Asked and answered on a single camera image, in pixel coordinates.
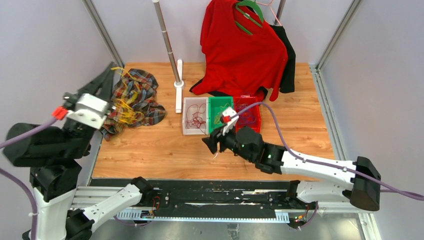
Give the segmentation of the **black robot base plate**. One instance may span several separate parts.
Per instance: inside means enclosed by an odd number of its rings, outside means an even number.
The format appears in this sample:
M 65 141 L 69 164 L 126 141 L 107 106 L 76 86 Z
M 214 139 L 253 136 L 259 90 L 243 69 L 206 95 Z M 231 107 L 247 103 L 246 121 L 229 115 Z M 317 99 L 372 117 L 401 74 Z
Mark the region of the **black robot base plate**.
M 274 218 L 276 210 L 312 213 L 316 203 L 297 199 L 295 181 L 152 180 L 136 207 L 157 217 Z

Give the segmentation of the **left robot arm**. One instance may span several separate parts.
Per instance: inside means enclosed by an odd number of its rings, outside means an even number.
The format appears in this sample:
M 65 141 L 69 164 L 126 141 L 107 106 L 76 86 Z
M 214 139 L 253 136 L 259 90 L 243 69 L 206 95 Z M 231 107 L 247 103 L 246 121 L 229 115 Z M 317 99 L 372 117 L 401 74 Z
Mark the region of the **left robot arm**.
M 78 159 L 90 153 L 91 140 L 112 111 L 114 62 L 82 86 L 65 93 L 63 104 L 44 124 L 16 123 L 0 145 L 15 167 L 30 169 L 27 187 L 5 170 L 1 174 L 17 183 L 31 204 L 31 229 L 25 240 L 88 240 L 105 222 L 124 209 L 149 206 L 154 188 L 137 177 L 123 189 L 92 206 L 72 209 L 82 167 Z

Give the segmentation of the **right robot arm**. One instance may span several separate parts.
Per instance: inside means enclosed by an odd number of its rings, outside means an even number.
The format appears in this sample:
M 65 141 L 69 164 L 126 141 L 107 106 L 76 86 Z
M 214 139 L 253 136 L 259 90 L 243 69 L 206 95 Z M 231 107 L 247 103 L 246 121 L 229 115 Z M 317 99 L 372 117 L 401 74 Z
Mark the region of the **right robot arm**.
M 303 154 L 285 146 L 264 142 L 249 127 L 239 131 L 215 129 L 202 142 L 212 154 L 231 150 L 266 174 L 301 175 L 317 182 L 292 180 L 286 203 L 294 209 L 304 203 L 349 202 L 352 206 L 376 212 L 380 209 L 381 175 L 366 157 L 354 161 L 331 160 Z

